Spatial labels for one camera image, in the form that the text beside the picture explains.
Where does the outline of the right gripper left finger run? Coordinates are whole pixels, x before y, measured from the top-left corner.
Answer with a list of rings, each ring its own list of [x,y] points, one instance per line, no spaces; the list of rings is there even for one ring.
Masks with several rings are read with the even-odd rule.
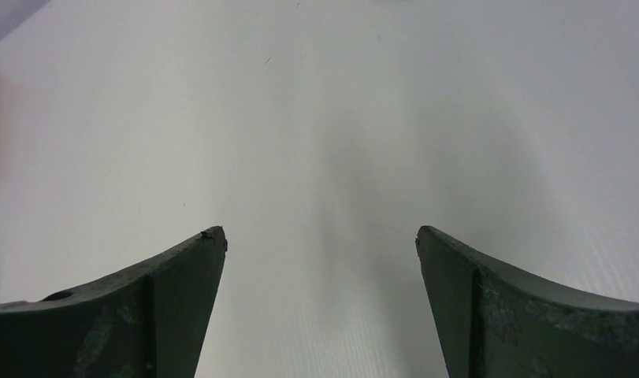
[[[215,226],[41,301],[0,304],[0,377],[193,377],[227,249]]]

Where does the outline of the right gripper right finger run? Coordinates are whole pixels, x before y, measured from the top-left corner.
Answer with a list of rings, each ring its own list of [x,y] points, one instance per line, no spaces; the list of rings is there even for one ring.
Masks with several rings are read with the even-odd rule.
[[[639,303],[564,286],[431,226],[422,277],[451,377],[639,377]]]

